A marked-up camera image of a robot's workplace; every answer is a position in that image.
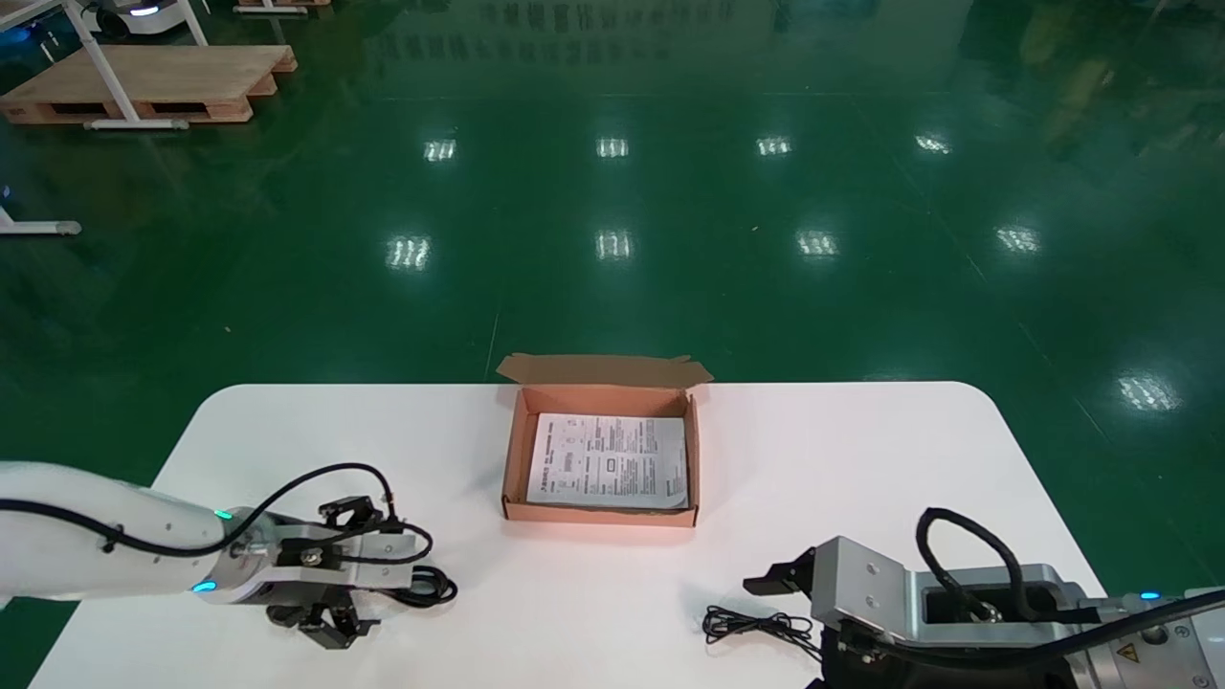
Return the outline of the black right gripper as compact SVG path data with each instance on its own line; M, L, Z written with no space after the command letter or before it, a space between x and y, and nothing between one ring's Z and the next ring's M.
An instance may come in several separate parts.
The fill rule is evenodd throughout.
M752 596L813 596L815 549L746 577ZM954 647L949 653L907 645L907 626L839 620L821 633L821 676L813 688L1076 688L1068 656L1083 653L1088 633L1031 647Z

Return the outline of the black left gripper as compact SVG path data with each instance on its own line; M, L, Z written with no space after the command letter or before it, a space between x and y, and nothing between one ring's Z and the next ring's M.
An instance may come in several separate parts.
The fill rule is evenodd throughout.
M371 497L348 497L318 508L325 528L341 533L377 528L386 515ZM273 586L266 615L271 623L303 633L325 650L345 650L368 636L380 620L363 619L352 586Z

